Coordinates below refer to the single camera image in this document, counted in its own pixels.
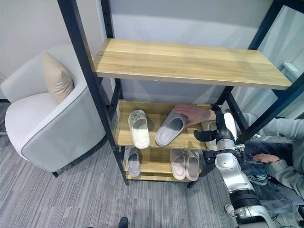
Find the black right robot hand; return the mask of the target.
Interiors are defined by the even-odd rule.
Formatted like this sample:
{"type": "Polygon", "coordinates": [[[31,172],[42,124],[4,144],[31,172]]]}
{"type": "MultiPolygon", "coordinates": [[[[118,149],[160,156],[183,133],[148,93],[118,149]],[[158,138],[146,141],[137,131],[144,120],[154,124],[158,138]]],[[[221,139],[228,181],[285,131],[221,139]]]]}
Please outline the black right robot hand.
{"type": "Polygon", "coordinates": [[[224,114],[222,113],[222,110],[215,103],[211,104],[211,110],[216,115],[217,129],[213,131],[208,130],[202,132],[195,130],[193,132],[194,137],[200,142],[210,142],[212,140],[216,140],[216,143],[219,143],[221,140],[229,140],[232,141],[232,144],[234,145],[235,144],[234,136],[226,126],[225,118],[224,118],[224,114]]]}

